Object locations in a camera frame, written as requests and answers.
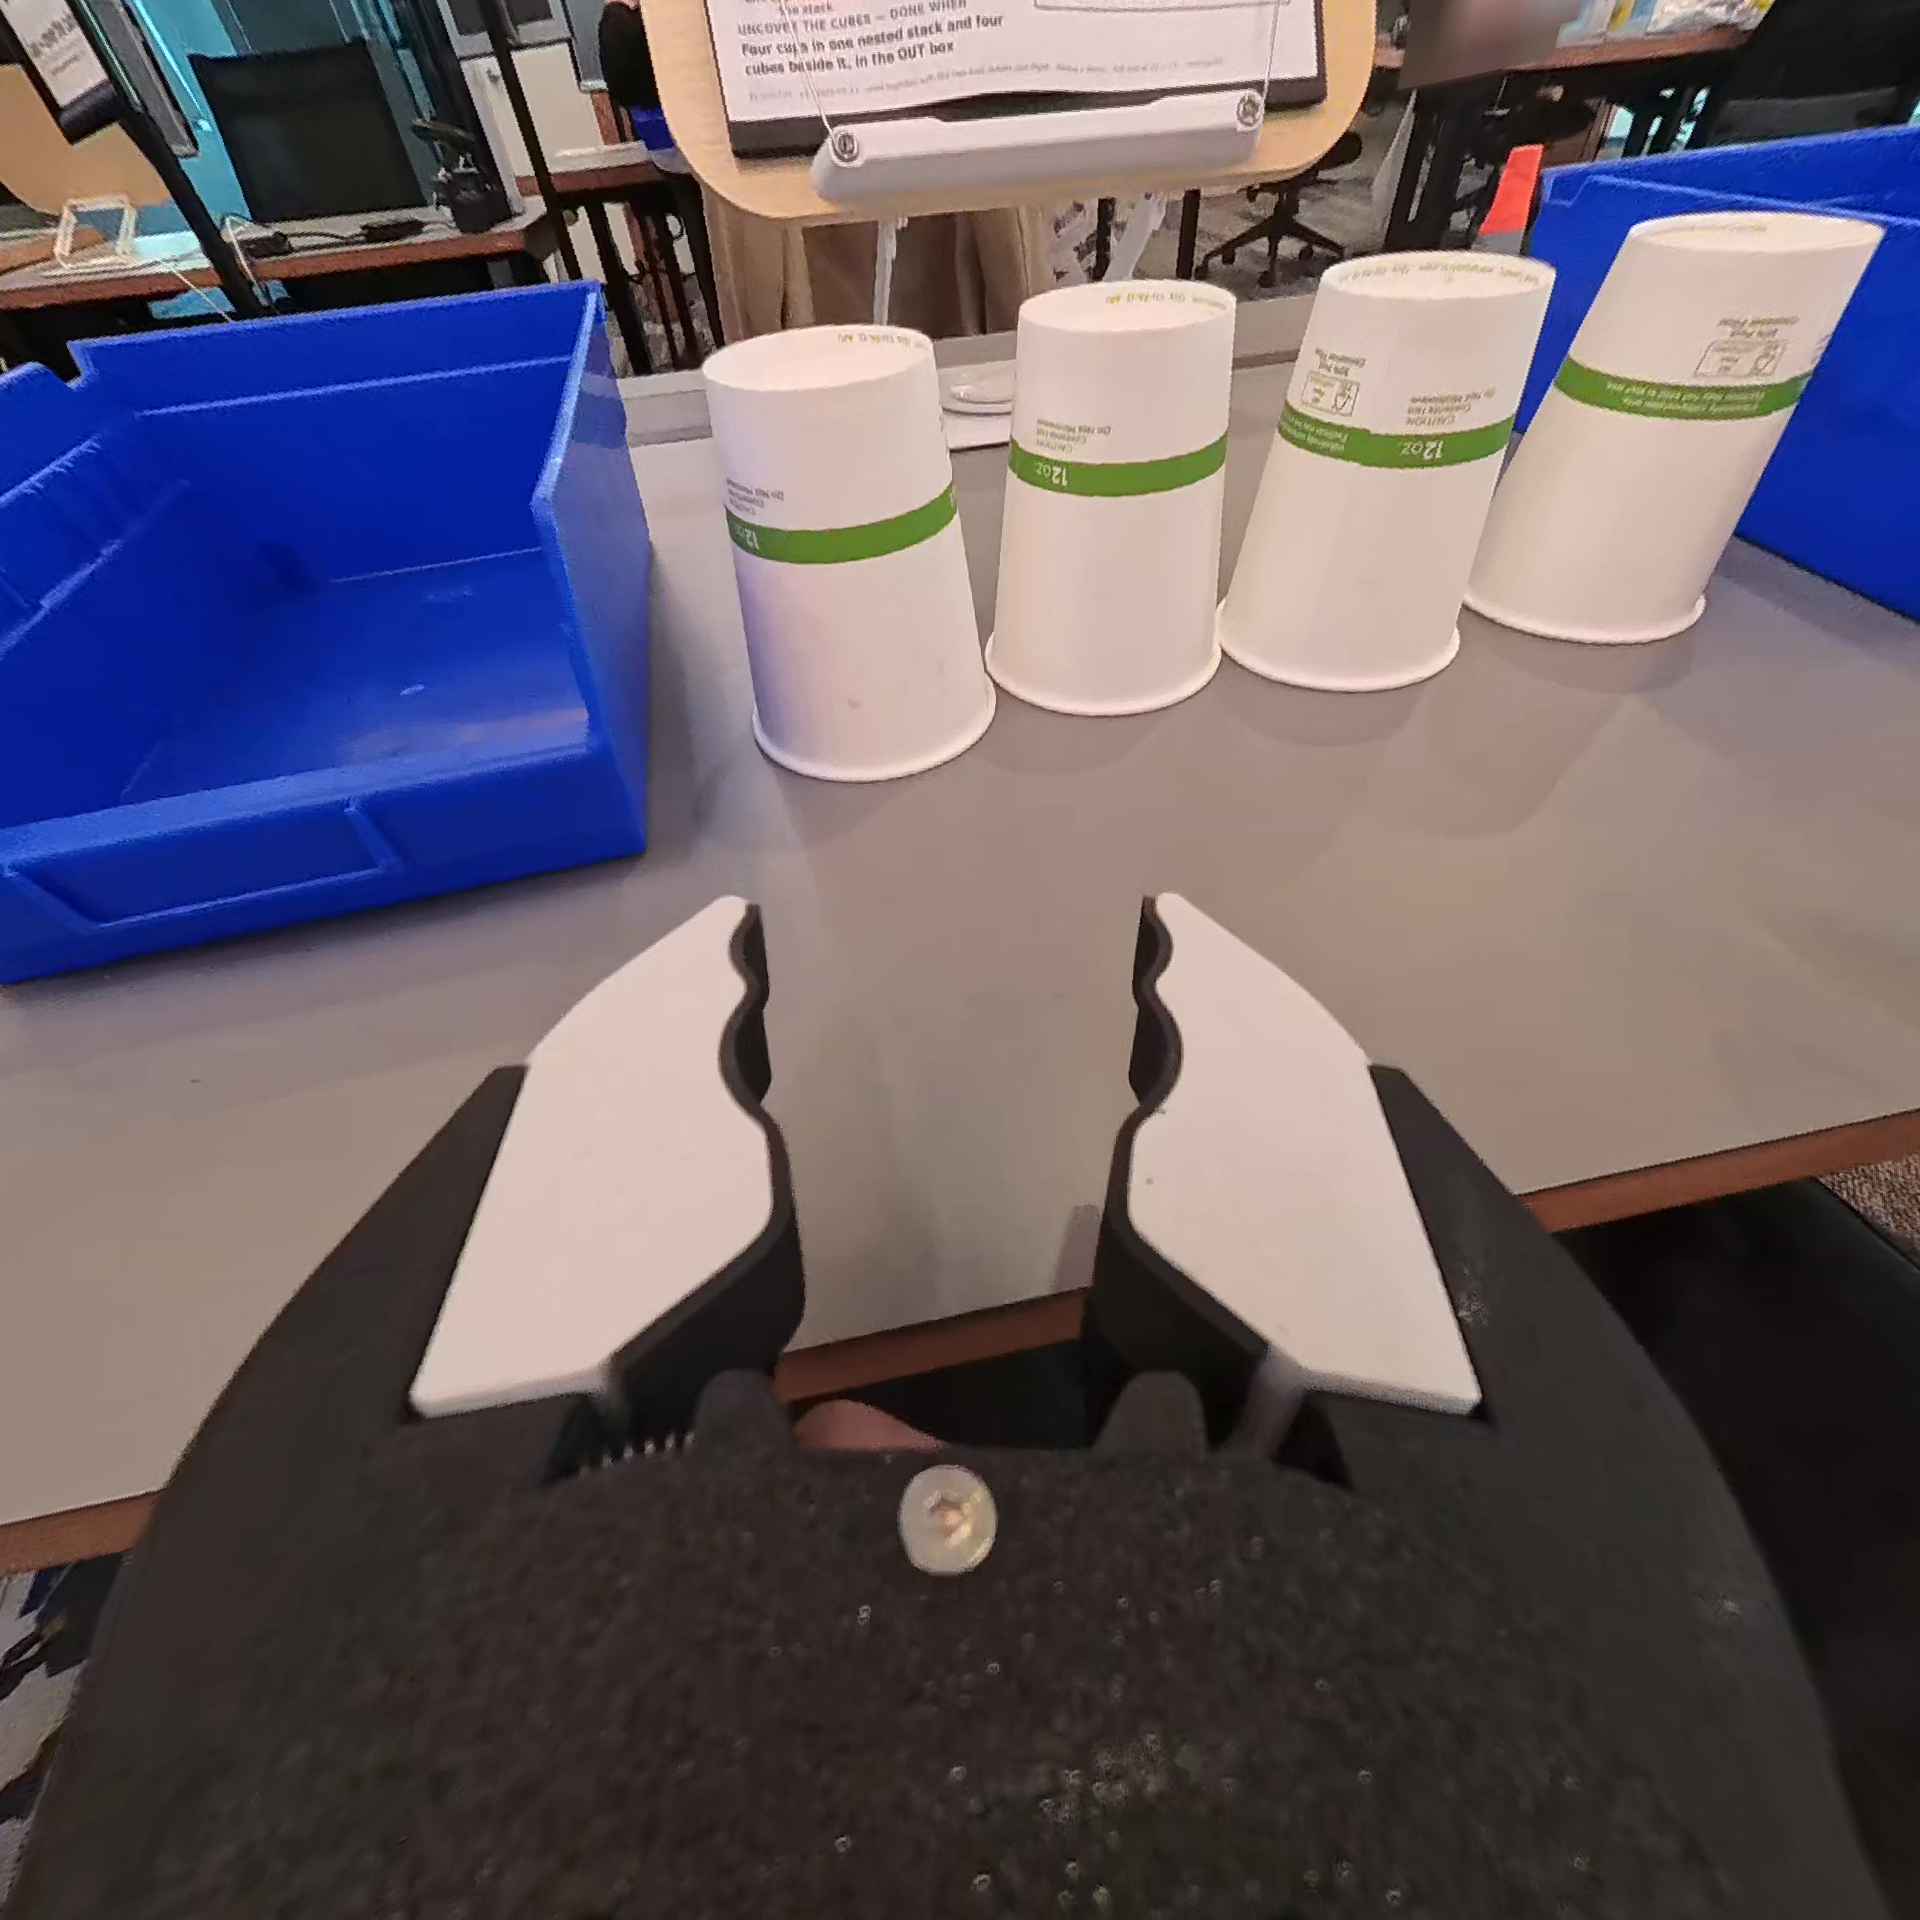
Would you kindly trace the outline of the white instruction sheet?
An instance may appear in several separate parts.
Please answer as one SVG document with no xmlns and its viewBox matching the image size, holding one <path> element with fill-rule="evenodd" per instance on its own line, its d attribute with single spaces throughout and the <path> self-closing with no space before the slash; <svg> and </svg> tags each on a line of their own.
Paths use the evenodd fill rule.
<svg viewBox="0 0 1920 1920">
<path fill-rule="evenodd" d="M 708 1 L 726 118 L 906 111 L 1016 94 L 1325 94 L 1312 1 Z"/>
</svg>

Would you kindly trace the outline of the tan cardboard box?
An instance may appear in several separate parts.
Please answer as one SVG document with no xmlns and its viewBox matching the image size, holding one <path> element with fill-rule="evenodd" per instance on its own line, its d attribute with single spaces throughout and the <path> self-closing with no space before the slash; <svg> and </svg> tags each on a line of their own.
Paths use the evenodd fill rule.
<svg viewBox="0 0 1920 1920">
<path fill-rule="evenodd" d="M 872 319 L 878 224 L 782 224 L 702 190 L 726 342 Z M 919 214 L 895 239 L 886 319 L 932 341 L 1006 332 L 1052 285 L 1047 210 Z"/>
</svg>

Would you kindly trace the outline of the blue plastic bin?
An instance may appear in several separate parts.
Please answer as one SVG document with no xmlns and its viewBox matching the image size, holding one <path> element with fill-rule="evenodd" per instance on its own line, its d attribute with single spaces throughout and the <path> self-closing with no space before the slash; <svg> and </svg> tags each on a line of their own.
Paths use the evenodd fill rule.
<svg viewBox="0 0 1920 1920">
<path fill-rule="evenodd" d="M 1847 214 L 1884 228 L 1736 533 L 1917 616 L 1917 125 L 1548 172 L 1526 252 L 1552 262 L 1556 280 L 1520 428 L 1539 412 L 1627 228 L 1728 207 Z"/>
<path fill-rule="evenodd" d="M 644 849 L 652 540 L 586 280 L 2 388 L 2 978 Z"/>
</svg>

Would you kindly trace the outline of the background wooden desk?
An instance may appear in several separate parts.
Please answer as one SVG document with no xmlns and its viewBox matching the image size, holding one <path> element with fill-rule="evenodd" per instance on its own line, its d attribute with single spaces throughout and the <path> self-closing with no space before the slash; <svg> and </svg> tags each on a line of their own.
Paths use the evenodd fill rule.
<svg viewBox="0 0 1920 1920">
<path fill-rule="evenodd" d="M 540 202 L 483 230 L 438 205 L 306 222 L 228 222 L 238 262 L 270 311 L 512 289 L 549 273 L 564 222 Z M 69 369 L 69 344 L 104 334 L 230 319 L 218 272 L 189 230 L 136 234 L 5 269 L 5 366 Z"/>
<path fill-rule="evenodd" d="M 1405 101 L 1399 167 L 1382 167 L 1379 244 L 1386 254 L 1462 241 L 1467 213 L 1492 205 L 1502 168 L 1520 146 L 1589 140 L 1613 108 L 1645 92 L 1711 82 L 1758 28 L 1750 23 L 1579 39 L 1548 55 L 1464 80 L 1408 80 L 1405 49 L 1381 39 L 1370 92 L 1386 80 Z"/>
</svg>

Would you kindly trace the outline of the wooden board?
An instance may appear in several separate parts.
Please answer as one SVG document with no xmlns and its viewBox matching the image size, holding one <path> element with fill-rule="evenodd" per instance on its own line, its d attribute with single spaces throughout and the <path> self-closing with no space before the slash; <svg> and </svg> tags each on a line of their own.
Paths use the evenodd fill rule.
<svg viewBox="0 0 1920 1920">
<path fill-rule="evenodd" d="M 810 162 L 818 151 L 811 142 L 803 152 L 743 157 L 732 146 L 724 92 L 714 49 L 707 5 L 647 1 L 643 23 L 652 42 L 662 111 L 679 152 L 696 185 L 751 214 L 782 224 L 858 224 L 878 222 L 864 207 L 829 207 L 810 186 Z M 1374 5 L 1322 5 L 1322 47 L 1325 94 L 1319 102 L 1268 108 L 1255 148 L 1211 173 L 1162 172 L 1146 167 L 1109 185 L 1070 185 L 1068 199 L 1125 199 L 1162 191 L 1179 196 L 1197 190 L 1228 190 L 1300 176 L 1322 160 L 1351 128 L 1360 108 L 1376 53 Z M 983 200 L 944 210 L 984 210 Z M 928 202 L 914 205 L 906 218 L 936 214 Z"/>
</svg>

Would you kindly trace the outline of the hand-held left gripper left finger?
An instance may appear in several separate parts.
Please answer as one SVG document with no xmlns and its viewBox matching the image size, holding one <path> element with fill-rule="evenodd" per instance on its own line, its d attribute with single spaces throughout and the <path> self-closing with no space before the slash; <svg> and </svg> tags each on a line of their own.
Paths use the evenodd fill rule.
<svg viewBox="0 0 1920 1920">
<path fill-rule="evenodd" d="M 708 1381 L 770 1374 L 803 1318 L 762 912 L 714 897 L 527 1054 L 424 1341 L 424 1420 L 586 1401 L 628 1445 L 692 1428 Z"/>
</svg>

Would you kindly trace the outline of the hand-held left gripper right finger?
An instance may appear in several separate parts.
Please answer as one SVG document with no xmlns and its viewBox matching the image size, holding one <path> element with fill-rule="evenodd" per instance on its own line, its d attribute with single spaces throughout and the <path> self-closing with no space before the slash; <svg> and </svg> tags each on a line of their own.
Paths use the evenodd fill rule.
<svg viewBox="0 0 1920 1920">
<path fill-rule="evenodd" d="M 1136 1032 L 1087 1290 L 1087 1417 L 1149 1376 L 1204 1447 L 1306 1453 L 1362 1413 L 1483 1428 L 1483 1388 L 1379 1086 L 1303 983 L 1146 895 Z"/>
</svg>

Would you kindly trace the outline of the person's dark trousers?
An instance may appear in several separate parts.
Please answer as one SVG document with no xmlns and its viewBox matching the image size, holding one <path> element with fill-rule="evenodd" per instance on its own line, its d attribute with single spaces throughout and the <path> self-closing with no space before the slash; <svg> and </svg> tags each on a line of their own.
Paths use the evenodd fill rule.
<svg viewBox="0 0 1920 1920">
<path fill-rule="evenodd" d="M 1714 1450 L 1786 1602 L 1862 1847 L 1917 1914 L 1916 1213 L 1868 1173 L 1560 1231 Z"/>
</svg>

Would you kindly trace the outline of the orange cone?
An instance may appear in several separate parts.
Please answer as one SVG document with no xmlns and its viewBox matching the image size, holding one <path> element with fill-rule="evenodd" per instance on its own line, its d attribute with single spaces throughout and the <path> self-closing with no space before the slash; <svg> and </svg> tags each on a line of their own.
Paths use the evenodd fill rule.
<svg viewBox="0 0 1920 1920">
<path fill-rule="evenodd" d="M 1503 157 L 1471 239 L 1477 252 L 1523 254 L 1541 196 L 1543 164 L 1544 146 L 1539 142 L 1520 143 Z"/>
</svg>

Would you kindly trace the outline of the white paper cup green band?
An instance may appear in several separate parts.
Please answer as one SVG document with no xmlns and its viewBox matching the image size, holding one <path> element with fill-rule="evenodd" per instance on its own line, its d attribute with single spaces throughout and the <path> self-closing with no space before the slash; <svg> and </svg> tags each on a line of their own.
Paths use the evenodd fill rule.
<svg viewBox="0 0 1920 1920">
<path fill-rule="evenodd" d="M 1268 681 L 1390 690 L 1443 672 L 1554 269 L 1405 252 L 1317 285 L 1215 640 Z"/>
<path fill-rule="evenodd" d="M 751 727 L 768 759 L 872 784 L 995 720 L 930 338 L 762 334 L 704 364 Z"/>
<path fill-rule="evenodd" d="M 1186 278 L 1023 301 L 984 647 L 1020 701 L 1152 713 L 1211 681 L 1234 316 Z"/>
<path fill-rule="evenodd" d="M 1688 628 L 1882 237 L 1800 210 L 1634 224 L 1500 477 L 1467 607 L 1573 642 Z"/>
</svg>

